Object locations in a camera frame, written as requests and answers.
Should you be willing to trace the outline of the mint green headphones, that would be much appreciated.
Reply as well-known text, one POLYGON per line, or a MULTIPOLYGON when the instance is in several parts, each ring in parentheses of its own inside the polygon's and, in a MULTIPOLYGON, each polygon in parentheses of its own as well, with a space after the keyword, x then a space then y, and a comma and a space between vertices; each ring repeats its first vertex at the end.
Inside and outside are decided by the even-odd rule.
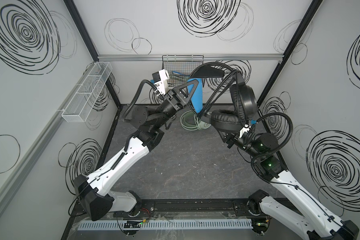
POLYGON ((208 129, 211 124, 201 121, 192 111, 186 111, 180 117, 182 127, 187 131, 201 131, 208 129))

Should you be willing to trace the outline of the black and blue headphones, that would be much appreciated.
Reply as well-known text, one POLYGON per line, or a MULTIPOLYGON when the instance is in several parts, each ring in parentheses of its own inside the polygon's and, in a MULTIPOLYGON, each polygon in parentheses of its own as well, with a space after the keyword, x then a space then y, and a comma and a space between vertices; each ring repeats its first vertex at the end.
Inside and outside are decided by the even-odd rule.
POLYGON ((220 132, 239 132, 257 111, 255 93, 249 86, 251 75, 249 61, 215 61, 198 66, 189 78, 200 82, 191 110, 220 132))

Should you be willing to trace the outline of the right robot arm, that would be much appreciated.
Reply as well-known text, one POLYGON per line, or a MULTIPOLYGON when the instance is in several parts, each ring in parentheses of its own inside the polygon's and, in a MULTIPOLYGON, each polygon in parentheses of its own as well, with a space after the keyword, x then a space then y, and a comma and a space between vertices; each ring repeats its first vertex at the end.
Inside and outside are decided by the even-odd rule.
POLYGON ((268 193, 258 190, 249 198, 249 208, 253 215, 264 213, 292 230, 303 240, 355 240, 359 228, 352 221, 343 221, 341 217, 328 210, 296 180, 274 153, 279 151, 290 140, 293 123, 284 113, 270 113, 252 121, 242 123, 234 111, 223 111, 218 120, 213 117, 211 124, 225 133, 222 138, 230 145, 237 145, 248 153, 252 160, 251 168, 256 175, 269 183, 297 208, 298 212, 285 207, 268 193), (284 141, 279 144, 273 134, 265 133, 254 137, 254 127, 267 117, 280 116, 287 121, 289 131, 284 141))

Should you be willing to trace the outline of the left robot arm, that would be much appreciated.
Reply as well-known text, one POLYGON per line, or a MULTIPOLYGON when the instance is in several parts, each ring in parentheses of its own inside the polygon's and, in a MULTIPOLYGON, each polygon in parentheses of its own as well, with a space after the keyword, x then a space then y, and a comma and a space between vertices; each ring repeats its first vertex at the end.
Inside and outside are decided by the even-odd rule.
POLYGON ((137 130, 127 137, 125 146, 93 173, 75 178, 76 200, 92 221, 111 212, 139 214, 142 201, 135 192, 121 193, 111 189, 129 168, 160 143, 164 136, 161 127, 170 128, 177 112, 191 102, 198 85, 197 79, 191 79, 170 89, 156 109, 135 108, 130 123, 137 130))

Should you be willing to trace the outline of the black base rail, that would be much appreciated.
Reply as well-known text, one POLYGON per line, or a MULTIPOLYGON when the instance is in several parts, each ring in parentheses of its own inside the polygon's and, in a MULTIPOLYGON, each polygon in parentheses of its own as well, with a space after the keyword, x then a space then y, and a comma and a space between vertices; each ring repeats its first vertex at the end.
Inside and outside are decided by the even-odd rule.
POLYGON ((253 199, 137 199, 131 209, 122 210, 117 206, 117 201, 100 199, 90 203, 80 202, 80 205, 92 221, 103 218, 108 213, 116 217, 141 218, 144 214, 153 217, 157 213, 182 213, 182 212, 233 212, 238 217, 263 216, 260 202, 253 199))

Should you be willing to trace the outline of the clear wall shelf bin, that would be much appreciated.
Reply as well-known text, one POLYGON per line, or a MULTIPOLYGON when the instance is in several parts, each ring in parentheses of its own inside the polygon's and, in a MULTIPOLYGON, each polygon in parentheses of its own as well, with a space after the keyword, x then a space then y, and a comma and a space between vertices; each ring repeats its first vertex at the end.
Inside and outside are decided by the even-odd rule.
POLYGON ((66 122, 86 122, 111 72, 112 66, 109 62, 89 64, 79 83, 79 88, 62 113, 62 118, 66 122))

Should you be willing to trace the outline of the black corner frame post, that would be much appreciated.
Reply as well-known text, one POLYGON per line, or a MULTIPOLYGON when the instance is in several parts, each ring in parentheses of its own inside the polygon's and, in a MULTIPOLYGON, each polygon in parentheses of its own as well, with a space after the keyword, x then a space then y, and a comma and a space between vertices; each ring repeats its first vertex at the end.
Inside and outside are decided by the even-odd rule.
MULTIPOLYGON (((96 50, 96 47, 87 31, 87 28, 80 16, 80 13, 74 3, 73 0, 63 0, 68 12, 71 15, 71 18, 73 19, 76 28, 78 29, 78 32, 84 41, 84 44, 92 58, 93 61, 98 62, 99 61, 99 54, 96 50)), ((115 92, 115 89, 111 82, 109 80, 106 81, 105 85, 107 86, 107 89, 109 93, 111 94, 112 100, 114 101, 115 105, 118 107, 119 110, 122 109, 122 105, 120 103, 120 100, 115 92)))

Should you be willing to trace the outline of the right corner frame post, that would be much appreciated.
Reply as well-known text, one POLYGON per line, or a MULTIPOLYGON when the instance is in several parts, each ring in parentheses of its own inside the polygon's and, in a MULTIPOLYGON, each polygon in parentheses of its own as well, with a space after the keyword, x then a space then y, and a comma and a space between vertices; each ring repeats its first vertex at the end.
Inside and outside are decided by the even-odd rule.
POLYGON ((280 73, 282 72, 283 68, 287 64, 289 57, 292 55, 293 50, 298 45, 300 39, 302 38, 303 34, 306 32, 309 24, 311 23, 312 19, 314 18, 316 12, 320 8, 323 0, 313 0, 309 5, 304 17, 302 18, 300 24, 298 25, 294 35, 292 36, 287 48, 284 52, 283 60, 277 64, 276 68, 274 69, 273 73, 271 74, 266 86, 264 87, 258 101, 258 107, 262 105, 266 96, 272 89, 274 83, 276 82, 277 78, 279 77, 280 73))

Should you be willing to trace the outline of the side wall aluminium rail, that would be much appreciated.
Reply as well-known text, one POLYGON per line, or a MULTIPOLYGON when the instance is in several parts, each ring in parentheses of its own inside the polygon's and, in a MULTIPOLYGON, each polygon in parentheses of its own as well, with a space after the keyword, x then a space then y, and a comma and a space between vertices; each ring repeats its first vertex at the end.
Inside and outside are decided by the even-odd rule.
POLYGON ((62 105, 55 112, 33 145, 29 148, 23 158, 20 159, 20 162, 14 164, 14 171, 11 172, 11 175, 9 175, 0 189, 0 218, 20 189, 21 185, 24 183, 25 179, 28 177, 36 162, 45 151, 49 142, 53 139, 60 125, 66 121, 64 113, 78 94, 79 88, 84 85, 87 75, 98 65, 98 62, 93 62, 88 65, 78 84, 75 85, 62 105))

